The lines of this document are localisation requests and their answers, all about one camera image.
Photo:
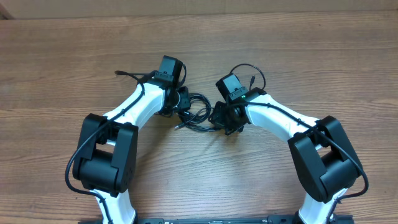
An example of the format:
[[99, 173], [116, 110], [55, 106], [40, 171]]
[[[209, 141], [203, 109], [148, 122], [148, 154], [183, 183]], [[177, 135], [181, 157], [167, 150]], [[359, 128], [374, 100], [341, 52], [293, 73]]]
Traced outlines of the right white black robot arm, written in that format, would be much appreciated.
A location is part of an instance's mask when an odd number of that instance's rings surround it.
[[332, 116], [317, 119], [276, 102], [263, 89], [247, 89], [234, 73], [216, 87], [223, 101], [216, 103], [209, 121], [227, 135], [242, 132], [246, 124], [262, 127], [289, 145], [297, 177], [306, 192], [294, 215], [269, 216], [269, 223], [353, 223], [353, 217], [335, 215], [346, 198], [359, 197], [369, 181], [341, 123]]

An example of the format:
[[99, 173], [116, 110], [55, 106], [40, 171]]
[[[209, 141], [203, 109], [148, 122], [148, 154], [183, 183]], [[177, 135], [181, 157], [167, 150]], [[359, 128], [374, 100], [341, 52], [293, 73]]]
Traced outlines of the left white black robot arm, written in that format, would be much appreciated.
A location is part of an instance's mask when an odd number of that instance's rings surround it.
[[104, 115], [90, 113], [83, 120], [65, 183], [76, 193], [96, 198], [100, 223], [137, 223], [128, 188], [136, 169], [138, 134], [153, 115], [172, 116], [190, 108], [183, 85], [187, 69], [179, 59], [165, 55], [159, 69], [150, 73], [115, 74], [135, 79], [136, 89], [115, 109]]

